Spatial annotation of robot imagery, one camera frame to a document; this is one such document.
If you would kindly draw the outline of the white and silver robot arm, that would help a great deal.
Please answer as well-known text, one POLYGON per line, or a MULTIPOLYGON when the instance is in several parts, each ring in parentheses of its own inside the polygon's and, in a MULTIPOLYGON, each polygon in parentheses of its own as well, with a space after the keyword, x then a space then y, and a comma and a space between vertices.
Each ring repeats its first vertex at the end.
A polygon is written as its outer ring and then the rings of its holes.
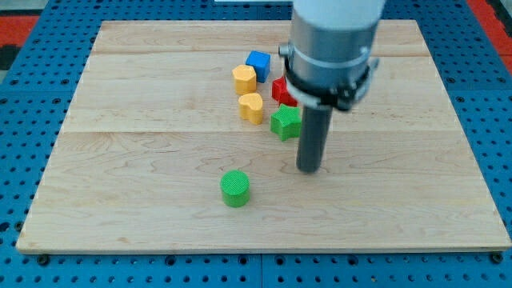
POLYGON ((379 60, 371 51, 386 0, 294 0, 290 36, 278 48, 289 94, 303 106, 296 166, 318 171, 334 110, 367 94, 379 60))

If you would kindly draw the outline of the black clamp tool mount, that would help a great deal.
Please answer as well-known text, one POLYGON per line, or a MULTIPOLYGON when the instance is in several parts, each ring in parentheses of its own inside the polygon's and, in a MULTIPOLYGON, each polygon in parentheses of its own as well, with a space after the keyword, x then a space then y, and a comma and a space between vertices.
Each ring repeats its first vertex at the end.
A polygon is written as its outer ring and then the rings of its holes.
POLYGON ((367 94, 378 68, 379 59, 371 58, 368 48, 360 56, 346 62, 324 62, 305 55, 288 42, 278 46, 284 59, 283 76, 291 96, 304 106, 324 110, 329 107, 348 111, 367 94), (301 59, 313 72, 309 80, 301 79, 293 69, 295 59, 301 59))

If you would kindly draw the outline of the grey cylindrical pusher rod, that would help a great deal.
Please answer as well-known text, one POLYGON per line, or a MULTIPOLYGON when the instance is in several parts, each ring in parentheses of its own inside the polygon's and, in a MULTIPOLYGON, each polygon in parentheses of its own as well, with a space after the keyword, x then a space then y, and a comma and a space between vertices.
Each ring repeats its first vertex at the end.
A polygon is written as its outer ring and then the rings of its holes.
POLYGON ((309 108, 302 112, 301 133, 296 157, 297 168, 307 174, 318 171, 332 117, 331 108, 309 108))

